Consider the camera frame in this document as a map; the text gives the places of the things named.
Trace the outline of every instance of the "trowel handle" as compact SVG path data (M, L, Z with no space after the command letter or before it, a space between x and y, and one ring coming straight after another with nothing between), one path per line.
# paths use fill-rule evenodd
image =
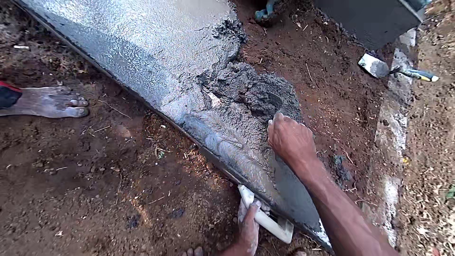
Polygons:
M244 185L239 185L238 190L242 196L243 203L248 208L254 201L254 193ZM287 244L291 243L294 226L289 221L286 221L284 226L280 226L269 216L267 216L267 214L265 214L262 210L259 210L259 212L254 217L254 220L270 233L279 238L281 241Z
M439 77L429 72L416 69L400 69L398 72L402 73L407 77L416 78L427 82L436 82L437 80L439 80Z

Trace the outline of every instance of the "gray mortar lump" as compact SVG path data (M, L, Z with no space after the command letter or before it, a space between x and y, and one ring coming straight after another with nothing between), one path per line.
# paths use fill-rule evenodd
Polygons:
M268 120L273 119L277 111L300 120L293 86L281 77L259 75L243 62L228 63L226 68L207 71L198 78L199 84L212 92L221 104L189 114L184 127L232 167L241 168L248 180L272 181L273 174L268 168L271 154L267 146ZM271 94L279 95L279 102ZM207 130L200 124L194 127L192 118L211 124L208 129L212 133L201 132ZM263 171L269 176L267 181Z

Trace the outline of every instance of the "white trowel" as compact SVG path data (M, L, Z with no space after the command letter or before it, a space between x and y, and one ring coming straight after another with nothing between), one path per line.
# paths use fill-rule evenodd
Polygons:
M248 208L254 201L254 193L244 185L239 185L238 190L242 196L243 203ZM275 222L262 210L259 210L259 212L254 217L254 220L274 236L279 238L281 241L287 244L291 243L292 234L294 232L294 225L289 222L289 220L278 217L277 222Z

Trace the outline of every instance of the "human hand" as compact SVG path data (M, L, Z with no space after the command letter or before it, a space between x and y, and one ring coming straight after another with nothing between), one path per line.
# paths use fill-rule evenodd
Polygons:
M317 159L313 133L282 113L268 121L268 144L288 165Z
M254 217L261 207L261 202L256 200L247 209L242 200L238 208L238 224L240 227L240 237L237 241L241 255L253 256L258 248L259 224Z

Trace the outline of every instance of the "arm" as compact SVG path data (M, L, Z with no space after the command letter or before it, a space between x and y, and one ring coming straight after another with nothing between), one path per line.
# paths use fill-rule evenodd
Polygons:
M268 143L307 188L337 256L398 256L331 180L306 126L277 113L269 121Z

